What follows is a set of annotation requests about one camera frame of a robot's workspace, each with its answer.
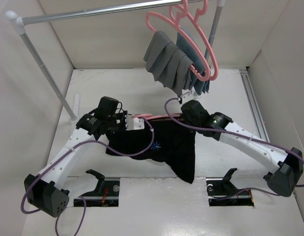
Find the pink hanger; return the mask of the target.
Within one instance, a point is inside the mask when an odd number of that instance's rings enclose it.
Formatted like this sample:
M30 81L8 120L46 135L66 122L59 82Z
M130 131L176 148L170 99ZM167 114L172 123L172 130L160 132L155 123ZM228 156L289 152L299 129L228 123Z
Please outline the pink hanger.
M208 9L208 1L207 0L201 0L200 2L203 2L203 6L196 9L195 15L192 16L189 12L189 4L187 0L183 0L181 4L176 4L174 6L169 7L169 17L174 23L174 28L176 31L189 43L189 45L192 47L192 49L196 52L197 56L201 60L202 64L204 65L204 72L205 75L202 76L201 72L198 72L197 69L195 69L194 66L191 66L191 71L193 74L202 82L206 82L208 80L212 81L215 80L218 76L219 67L217 64L217 60L215 58L215 54L212 50L212 47L208 41L207 36L203 32L202 28L198 24L198 19L200 16L204 15ZM213 63L213 69L214 73L211 75L211 67L209 66L209 63L207 59L205 58L204 54L200 50L200 48L196 45L195 41L191 39L190 36L182 29L180 26L180 20L187 17L191 24L194 26L196 31L198 32L199 36L201 37L204 45L206 46L206 49L208 50L209 55L211 56L212 63Z
M144 118L146 120L158 119L158 118L168 118L169 115L153 115L153 114L138 114L133 115L133 118Z
M171 27L173 27L178 33L180 33L189 42L189 44L195 50L195 52L197 53L197 55L199 56L199 58L201 59L202 63L204 64L204 67L205 67L205 76L201 76L201 74L195 69L194 66L192 66L192 65L190 66L191 71L202 82L205 82L208 80L213 81L218 77L218 74L219 74L219 67L218 67L217 60L216 60L215 54L213 52L213 49L208 41L208 38L204 34L202 28L197 23L199 16L202 16L204 14L205 14L205 12L198 8L194 17L190 14L190 12L187 12L186 16L188 17L190 22L193 24L193 26L195 27L195 29L201 36L201 39L204 42L206 49L209 52L209 55L211 56L213 67L214 67L213 75L211 75L211 68L208 64L207 59L205 59L204 54L200 50L200 48L195 44L195 42L191 39L191 37L189 37L187 35L187 33L180 27L180 23L179 23L180 20L178 19L178 16L175 18L175 20L172 20L157 12L149 11L146 13L146 23L147 23L148 28L152 32L155 33L156 29L150 24L149 17L156 17L156 18L162 20L163 22L167 23Z

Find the black t shirt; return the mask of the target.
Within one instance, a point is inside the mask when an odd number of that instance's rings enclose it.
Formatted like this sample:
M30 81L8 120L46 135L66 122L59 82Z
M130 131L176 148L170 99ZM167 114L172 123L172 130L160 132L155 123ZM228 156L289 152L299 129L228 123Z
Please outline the black t shirt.
M154 129L154 141L134 160L166 163L183 181L192 184L195 175L195 132L169 118L149 121ZM106 134L108 146L123 154L135 154L146 148L152 139L149 126L143 130L111 131Z

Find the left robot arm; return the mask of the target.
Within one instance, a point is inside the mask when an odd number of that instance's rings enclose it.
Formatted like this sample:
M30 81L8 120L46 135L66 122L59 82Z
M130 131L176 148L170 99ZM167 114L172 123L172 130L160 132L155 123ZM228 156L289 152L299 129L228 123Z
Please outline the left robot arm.
M83 115L77 122L72 135L56 157L37 175L29 174L24 180L25 194L21 200L21 211L25 202L51 217L58 217L69 204L71 190L64 185L68 175L77 165L85 152L85 145L96 142L111 130L125 128L124 114L117 113L120 102L104 96L97 108Z

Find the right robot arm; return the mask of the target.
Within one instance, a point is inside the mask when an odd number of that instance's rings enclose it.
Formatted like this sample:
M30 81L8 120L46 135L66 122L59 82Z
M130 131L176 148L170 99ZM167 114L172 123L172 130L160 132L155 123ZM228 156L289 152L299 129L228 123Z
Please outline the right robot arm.
M291 196L304 171L300 150L268 143L220 112L209 114L196 100L186 102L181 111L186 124L198 133L240 150L267 168L268 174L263 178L273 192L283 197Z

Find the grey t shirt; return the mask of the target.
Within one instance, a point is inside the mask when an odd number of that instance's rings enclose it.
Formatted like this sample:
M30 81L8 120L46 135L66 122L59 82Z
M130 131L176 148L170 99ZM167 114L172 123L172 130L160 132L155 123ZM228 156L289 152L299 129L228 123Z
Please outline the grey t shirt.
M178 97L188 88L193 62L165 32L159 30L154 33L143 60L154 81L160 82Z

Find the blue t shirt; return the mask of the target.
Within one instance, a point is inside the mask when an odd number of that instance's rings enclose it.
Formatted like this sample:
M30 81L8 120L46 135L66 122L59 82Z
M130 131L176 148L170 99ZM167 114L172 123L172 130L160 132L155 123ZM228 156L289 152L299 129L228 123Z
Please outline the blue t shirt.
M189 42L180 34L177 33L176 45L188 56L188 58L194 63L195 69L202 75L205 75L205 67L201 59L189 44ZM191 82L189 89L194 89L197 95L202 93L208 93L210 87L210 81L202 82L191 72Z

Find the aluminium rail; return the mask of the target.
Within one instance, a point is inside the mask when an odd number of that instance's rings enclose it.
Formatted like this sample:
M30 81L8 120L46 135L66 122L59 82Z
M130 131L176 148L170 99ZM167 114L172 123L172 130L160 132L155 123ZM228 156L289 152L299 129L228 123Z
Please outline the aluminium rail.
M255 94L254 94L254 91L253 91L253 88L252 88L252 84L251 84L250 79L249 79L248 70L247 69L240 69L239 73L240 73L240 76L242 78L243 86L244 86L245 91L246 91L249 106L250 106L252 116L253 116L253 119L254 119L254 123L255 123L255 126L256 126L256 130L257 130L256 133L258 134L258 136L261 139L269 142L270 139L269 139L266 127L265 127L264 119L261 115L261 111L260 111L259 106L258 106L257 99L255 97Z

